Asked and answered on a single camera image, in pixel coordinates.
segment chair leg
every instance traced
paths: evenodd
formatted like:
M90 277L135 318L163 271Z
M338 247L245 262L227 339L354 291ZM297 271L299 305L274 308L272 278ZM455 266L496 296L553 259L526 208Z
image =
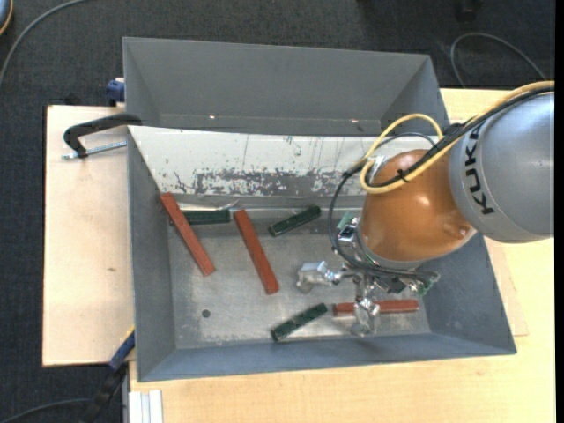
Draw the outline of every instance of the chair leg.
M483 0L461 0L456 5L456 18L460 22L471 22L482 7Z

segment red wooden block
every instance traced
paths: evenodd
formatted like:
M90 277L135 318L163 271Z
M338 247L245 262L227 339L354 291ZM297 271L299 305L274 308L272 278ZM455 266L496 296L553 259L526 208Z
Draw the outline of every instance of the red wooden block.
M381 314L400 314L405 312L417 312L419 302L417 300L385 300L376 301L380 306ZM354 313L354 302L340 302L333 305L334 316L348 316Z
M241 236L245 241L250 258L255 264L258 277L263 282L264 291L266 294L274 294L279 290L280 286L278 285L276 276L274 276L271 264L269 263L268 258L266 258L263 247L256 236L255 228L250 221L249 215L246 211L239 210L233 214L233 217L239 227Z
M212 260L208 257L204 246L202 246L202 243L200 243L200 240L196 237L192 227L186 218L184 218L180 207L176 203L176 199L174 199L171 193L165 193L160 195L160 201L165 207L168 216L173 221L174 226L178 229L178 233L184 240L184 243L186 243L200 271L205 276L212 274L215 271L215 266L213 266Z

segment black carpet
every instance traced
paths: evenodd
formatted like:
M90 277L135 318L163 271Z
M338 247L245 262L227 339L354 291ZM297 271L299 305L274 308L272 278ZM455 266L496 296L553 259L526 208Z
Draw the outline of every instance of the black carpet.
M15 0L0 63L32 20L66 1ZM0 421L39 404L90 397L105 374L102 366L41 367L43 106L107 105L106 83L122 76L125 35L425 53L440 85L458 86L450 46L463 33L483 32L514 44L553 78L555 0L485 0L465 24L454 17L457 1L105 0L34 28L0 87ZM512 88L538 79L518 55L485 39L461 41L456 59L468 86ZM25 421L76 421L81 409ZM100 421L119 421L119 413L115 406Z

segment cable on floor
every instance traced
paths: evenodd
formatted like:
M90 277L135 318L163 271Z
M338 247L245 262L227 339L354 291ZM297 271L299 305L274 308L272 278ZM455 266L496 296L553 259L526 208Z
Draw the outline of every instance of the cable on floor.
M455 53L456 53L456 47L458 46L458 43L460 41L464 40L464 39L467 39L467 38L486 38L486 39L489 39L489 40L492 40L492 41L499 42L500 44L504 45L507 48L510 48L515 53L517 53L520 57L522 57L522 59L525 62L527 62L527 64L529 64L529 66L532 69L534 69L535 72L537 72L537 74L543 80L546 80L546 75L543 73L543 71L525 53L523 53L521 50L519 50L513 44L510 44L509 42L503 40L502 38L499 38L499 37L494 36L492 34L472 32L472 33L466 33L466 34L462 34L462 35L458 36L455 39L455 41L452 43L452 46L450 46L450 65L452 66L452 69L453 69L453 71L455 72L455 75L456 75L456 79L458 80L458 83L460 84L460 86L462 88L465 88L466 84L464 83L464 81L460 77L460 73L459 73L458 68L456 66Z
M92 401L91 398L74 398L74 399L66 399L64 401L55 401L54 403L49 403L44 405L38 405L37 407L34 407L25 412L14 415L13 417L9 417L8 419L3 419L2 421L0 421L0 423L12 423L13 421L23 419L24 417L27 417L28 415L32 415L37 412L46 411L47 409L53 409L55 407L63 407L66 405L85 404L85 403L90 403L90 401Z
M10 50L8 51L8 55L6 56L6 59L5 59L4 64L2 66L2 69L0 70L0 89L2 88L2 83L4 82L4 77L6 75L6 71L8 70L8 65L10 64L10 60L13 57L14 52L16 51L16 48L18 48L18 45L20 44L20 42L22 42L22 40L26 37L26 35L34 27L36 27L39 23L41 23L43 20L45 20L49 16L55 14L56 12L59 12L59 11L64 10L66 8L70 8L71 6L75 6L77 4L82 4L82 3L85 3L85 2L91 2L91 1L94 1L94 0L71 0L70 2L67 2L65 4L60 4L60 5L56 6L55 8L52 8L52 9L48 10L47 12L44 12L36 20L34 20L31 24L29 24L24 29L24 31L18 36L18 38L14 41L13 45L11 46Z

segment wooden table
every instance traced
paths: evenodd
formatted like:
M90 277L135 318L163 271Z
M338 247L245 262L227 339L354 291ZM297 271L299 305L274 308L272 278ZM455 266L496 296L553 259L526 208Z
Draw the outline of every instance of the wooden table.
M442 90L453 120L502 94ZM67 127L115 111L48 108L45 366L108 361L133 321L125 151L60 160L69 151ZM122 134L87 141L101 145ZM553 421L553 240L488 247L519 336L517 355L142 383L132 361L130 389L162 390L166 423Z

